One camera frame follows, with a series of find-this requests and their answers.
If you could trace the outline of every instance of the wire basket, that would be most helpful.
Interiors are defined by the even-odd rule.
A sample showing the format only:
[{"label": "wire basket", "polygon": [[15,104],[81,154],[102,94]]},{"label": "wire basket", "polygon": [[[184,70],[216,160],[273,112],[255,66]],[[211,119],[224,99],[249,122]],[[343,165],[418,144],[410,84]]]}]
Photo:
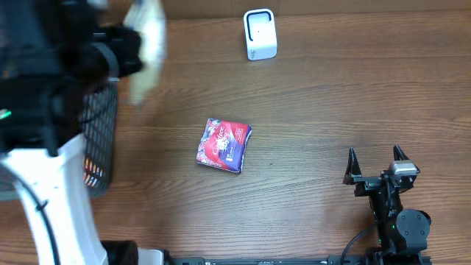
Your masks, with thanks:
[{"label": "wire basket", "polygon": [[[113,147],[118,108],[118,92],[114,83],[84,97],[84,110],[79,120],[85,136],[83,182],[92,197],[103,195],[111,182]],[[19,199],[11,172],[0,166],[0,201]]]}]

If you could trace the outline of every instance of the white object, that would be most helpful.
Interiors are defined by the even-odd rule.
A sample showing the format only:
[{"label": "white object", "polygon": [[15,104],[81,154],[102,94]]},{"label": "white object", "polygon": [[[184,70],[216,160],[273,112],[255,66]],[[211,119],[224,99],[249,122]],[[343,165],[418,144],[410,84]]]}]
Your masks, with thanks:
[{"label": "white object", "polygon": [[157,86],[166,58],[166,19],[160,0],[134,1],[124,25],[141,34],[139,58],[143,68],[130,76],[130,103],[140,105]]},{"label": "white object", "polygon": [[[45,149],[14,149],[0,161],[47,204],[61,264],[108,265],[107,253],[96,233],[88,192],[83,183],[85,140],[77,135],[51,158]],[[20,183],[15,187],[23,203],[40,264],[54,264],[51,243],[36,204]],[[160,250],[138,248],[139,264],[163,265]]]},{"label": "white object", "polygon": [[277,54],[275,16],[269,9],[250,10],[244,15],[249,60],[273,58]]}]

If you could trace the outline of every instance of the cable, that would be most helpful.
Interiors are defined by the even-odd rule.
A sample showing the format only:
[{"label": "cable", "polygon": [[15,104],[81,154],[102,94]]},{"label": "cable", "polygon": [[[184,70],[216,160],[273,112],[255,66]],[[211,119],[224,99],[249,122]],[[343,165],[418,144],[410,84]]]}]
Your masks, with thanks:
[{"label": "cable", "polygon": [[388,193],[388,204],[386,205],[386,209],[388,209],[388,215],[389,215],[389,211],[391,210],[391,190],[389,187],[389,177],[386,177],[385,185],[386,185],[386,192]]},{"label": "cable", "polygon": [[388,255],[388,254],[389,254],[389,252],[382,252],[381,255],[380,255],[380,258],[379,258],[378,260],[383,259],[383,257],[384,257],[385,255]]},{"label": "cable", "polygon": [[356,235],[356,237],[354,237],[352,240],[350,240],[348,245],[345,247],[344,252],[341,254],[340,265],[344,265],[345,256],[347,255],[348,249],[353,245],[353,243],[355,243],[355,241],[359,240],[362,236],[364,236],[367,233],[371,232],[371,230],[375,229],[375,227],[377,225],[378,225],[378,223],[375,222],[373,225],[371,225],[367,229],[361,231],[358,235]]},{"label": "cable", "polygon": [[52,257],[54,259],[54,265],[60,265],[60,258],[59,258],[59,250],[57,248],[56,238],[54,237],[54,231],[52,230],[51,223],[49,222],[49,218],[44,211],[44,208],[47,205],[47,201],[43,204],[40,203],[38,196],[36,196],[35,192],[18,176],[12,174],[12,177],[18,181],[25,191],[31,196],[31,199],[36,204],[36,211],[41,214],[43,217],[44,225],[46,226],[47,235],[49,237],[49,241],[51,242],[51,249],[52,249]]},{"label": "cable", "polygon": [[87,124],[89,122],[92,122],[94,120],[96,120],[97,118],[99,118],[101,115],[103,115],[103,113],[107,112],[109,109],[110,109],[110,106],[111,106],[111,102],[113,101],[113,97],[111,97],[107,104],[105,106],[102,107],[102,109],[95,113],[93,116],[89,117],[89,118],[86,118],[86,119],[83,119],[81,121],[79,121],[79,124]]},{"label": "cable", "polygon": [[105,88],[105,90],[107,90],[107,94],[109,94],[109,97],[110,99],[108,99],[107,103],[102,107],[101,110],[99,110],[98,112],[96,112],[95,114],[93,114],[91,117],[88,117],[86,119],[83,119],[81,121],[79,121],[79,124],[80,125],[83,125],[83,124],[87,124],[89,122],[92,122],[94,120],[96,120],[97,118],[99,118],[100,116],[102,116],[104,113],[106,113],[110,107],[111,107],[111,103],[113,103],[113,100],[114,100],[114,96],[112,95],[112,93],[110,92],[112,88]]}]

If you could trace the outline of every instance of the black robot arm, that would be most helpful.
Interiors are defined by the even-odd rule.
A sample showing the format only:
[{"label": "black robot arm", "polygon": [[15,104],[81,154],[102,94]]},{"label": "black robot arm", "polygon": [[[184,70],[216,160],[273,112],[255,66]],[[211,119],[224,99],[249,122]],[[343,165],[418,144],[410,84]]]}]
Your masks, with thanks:
[{"label": "black robot arm", "polygon": [[87,0],[1,0],[0,152],[57,156],[81,131],[84,95],[140,71],[140,47],[133,29],[99,26]]},{"label": "black robot arm", "polygon": [[344,184],[355,185],[356,197],[369,197],[381,247],[366,252],[366,264],[429,264],[427,249],[431,218],[424,211],[403,209],[400,194],[413,188],[420,173],[398,146],[394,161],[377,177],[363,177],[355,151],[350,149]]}]

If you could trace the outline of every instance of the wood grain surface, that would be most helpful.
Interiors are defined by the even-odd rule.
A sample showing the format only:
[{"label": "wood grain surface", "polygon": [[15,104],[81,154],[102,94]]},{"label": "wood grain surface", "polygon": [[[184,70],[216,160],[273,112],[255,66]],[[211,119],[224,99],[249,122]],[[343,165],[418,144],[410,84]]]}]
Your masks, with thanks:
[{"label": "wood grain surface", "polygon": [[[113,3],[133,0],[110,0]],[[161,0],[168,19],[242,18],[269,8],[277,15],[470,10],[469,0]]]},{"label": "wood grain surface", "polygon": [[[119,108],[114,180],[93,201],[101,238],[173,256],[340,255],[373,221],[342,185],[348,149],[374,175],[400,144],[422,170],[402,202],[433,219],[425,254],[471,264],[471,13],[276,25],[276,58],[249,62],[241,19],[169,22],[159,86]],[[253,126],[242,174],[196,164],[210,117]],[[0,234],[0,264],[37,262],[20,202],[0,204]],[[373,233],[351,253],[376,244]]]}]

